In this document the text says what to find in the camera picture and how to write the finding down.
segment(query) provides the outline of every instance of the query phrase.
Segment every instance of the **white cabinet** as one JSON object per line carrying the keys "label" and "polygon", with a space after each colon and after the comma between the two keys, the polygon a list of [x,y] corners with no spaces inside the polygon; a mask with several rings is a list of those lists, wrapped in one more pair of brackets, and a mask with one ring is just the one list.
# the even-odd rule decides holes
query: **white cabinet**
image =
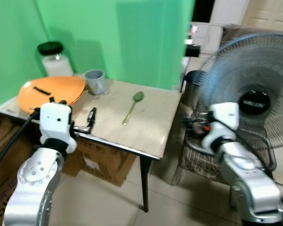
{"label": "white cabinet", "polygon": [[193,38],[193,44],[194,45],[199,45],[203,48],[205,46],[206,38]]}
{"label": "white cabinet", "polygon": [[250,0],[215,0],[210,23],[241,24]]}
{"label": "white cabinet", "polygon": [[221,26],[211,26],[207,34],[207,42],[204,47],[204,52],[214,53],[219,49],[220,40],[222,36]]}
{"label": "white cabinet", "polygon": [[202,53],[215,53],[219,49],[222,29],[226,24],[241,24],[250,0],[215,0],[210,23],[197,25],[193,44],[201,45]]}
{"label": "white cabinet", "polygon": [[196,31],[196,36],[197,38],[205,38],[208,33],[209,25],[206,24],[198,24],[198,23],[193,23],[197,25],[197,31]]}

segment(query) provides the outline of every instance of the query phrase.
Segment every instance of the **sticker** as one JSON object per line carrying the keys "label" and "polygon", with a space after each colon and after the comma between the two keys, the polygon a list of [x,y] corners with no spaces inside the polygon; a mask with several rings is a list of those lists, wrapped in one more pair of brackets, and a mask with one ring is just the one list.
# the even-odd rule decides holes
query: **sticker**
{"label": "sticker", "polygon": [[94,161],[92,161],[90,159],[86,159],[86,158],[84,158],[84,160],[85,160],[85,163],[86,163],[87,166],[89,166],[92,169],[100,171],[100,166],[98,165],[97,162],[94,162]]}

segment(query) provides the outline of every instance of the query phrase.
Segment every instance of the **wooden table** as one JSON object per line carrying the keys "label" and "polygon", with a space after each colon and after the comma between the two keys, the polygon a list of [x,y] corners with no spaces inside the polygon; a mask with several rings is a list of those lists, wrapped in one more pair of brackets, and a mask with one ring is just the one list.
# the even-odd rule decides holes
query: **wooden table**
{"label": "wooden table", "polygon": [[[93,96],[84,93],[72,106],[72,120],[85,126],[90,110],[97,108],[96,122],[91,134],[78,133],[80,137],[140,156],[141,184],[144,211],[148,212],[148,172],[152,160],[164,156],[166,141],[179,104],[181,93],[107,80],[109,93]],[[143,91],[144,99],[135,105],[129,123],[122,121],[133,103],[133,95]],[[26,120],[17,97],[0,106],[0,113]]]}

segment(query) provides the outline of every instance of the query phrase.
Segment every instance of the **green wall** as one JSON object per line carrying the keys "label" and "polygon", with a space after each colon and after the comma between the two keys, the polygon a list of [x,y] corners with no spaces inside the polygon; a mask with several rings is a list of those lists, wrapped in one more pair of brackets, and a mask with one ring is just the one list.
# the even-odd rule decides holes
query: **green wall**
{"label": "green wall", "polygon": [[0,0],[0,104],[46,73],[37,45],[61,41],[74,71],[179,85],[194,0]]}
{"label": "green wall", "polygon": [[104,69],[111,79],[172,89],[193,0],[37,0],[52,40],[74,70]]}
{"label": "green wall", "polygon": [[0,104],[42,77],[36,47],[46,40],[35,1],[0,0]]}

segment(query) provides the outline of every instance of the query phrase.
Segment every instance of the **ceramic mug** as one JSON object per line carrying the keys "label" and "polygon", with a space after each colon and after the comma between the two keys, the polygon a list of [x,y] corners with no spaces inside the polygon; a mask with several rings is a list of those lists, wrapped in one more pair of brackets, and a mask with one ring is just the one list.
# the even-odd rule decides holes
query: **ceramic mug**
{"label": "ceramic mug", "polygon": [[99,95],[107,92],[108,89],[105,81],[105,72],[103,70],[93,69],[87,71],[84,79],[93,95]]}

